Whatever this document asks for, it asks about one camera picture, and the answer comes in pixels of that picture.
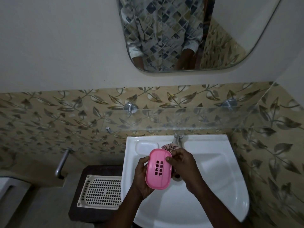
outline patterned shirt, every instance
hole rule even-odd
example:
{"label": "patterned shirt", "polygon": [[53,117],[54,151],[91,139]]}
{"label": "patterned shirt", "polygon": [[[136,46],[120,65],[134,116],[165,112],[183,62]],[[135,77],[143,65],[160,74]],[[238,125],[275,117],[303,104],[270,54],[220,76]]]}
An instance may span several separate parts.
{"label": "patterned shirt", "polygon": [[170,71],[184,49],[194,52],[203,37],[204,0],[119,0],[131,58],[147,71]]}

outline ceramic wash basin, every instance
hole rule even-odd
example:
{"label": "ceramic wash basin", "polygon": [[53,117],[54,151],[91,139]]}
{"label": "ceramic wash basin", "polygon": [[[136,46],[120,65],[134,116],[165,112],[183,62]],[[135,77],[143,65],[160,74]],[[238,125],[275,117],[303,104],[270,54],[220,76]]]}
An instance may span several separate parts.
{"label": "ceramic wash basin", "polygon": [[[121,197],[131,187],[139,158],[169,144],[173,136],[128,137]],[[244,178],[226,135],[189,135],[182,139],[184,148],[193,154],[203,179],[215,195],[239,220],[249,209],[249,196]],[[154,190],[140,205],[134,222],[143,228],[211,228],[207,215],[184,181],[171,179],[165,190]]]}

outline cream perforated tray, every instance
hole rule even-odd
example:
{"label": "cream perforated tray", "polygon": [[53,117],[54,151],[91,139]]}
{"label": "cream perforated tray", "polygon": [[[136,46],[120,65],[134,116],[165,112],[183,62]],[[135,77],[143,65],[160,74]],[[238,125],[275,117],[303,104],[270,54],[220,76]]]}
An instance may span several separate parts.
{"label": "cream perforated tray", "polygon": [[77,207],[118,209],[121,204],[121,177],[88,175]]}

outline rolled-up sleeve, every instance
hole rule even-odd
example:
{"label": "rolled-up sleeve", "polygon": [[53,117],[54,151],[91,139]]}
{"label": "rolled-up sleeve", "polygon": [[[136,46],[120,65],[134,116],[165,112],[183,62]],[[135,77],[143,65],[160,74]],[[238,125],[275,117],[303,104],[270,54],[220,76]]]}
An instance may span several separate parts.
{"label": "rolled-up sleeve", "polygon": [[131,58],[142,57],[141,42],[136,26],[136,17],[133,9],[127,0],[118,0],[120,16],[124,26],[124,35],[127,41],[127,47]]}
{"label": "rolled-up sleeve", "polygon": [[196,53],[203,38],[204,0],[193,0],[191,16],[185,33],[184,49],[191,49]]}

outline pink soap dish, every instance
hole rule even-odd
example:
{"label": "pink soap dish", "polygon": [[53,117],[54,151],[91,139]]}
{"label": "pink soap dish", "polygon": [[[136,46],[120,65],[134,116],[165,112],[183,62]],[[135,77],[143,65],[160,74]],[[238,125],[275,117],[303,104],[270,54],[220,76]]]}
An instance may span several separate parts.
{"label": "pink soap dish", "polygon": [[172,166],[166,162],[166,157],[172,155],[165,149],[154,149],[150,153],[146,183],[152,189],[164,190],[170,184]]}

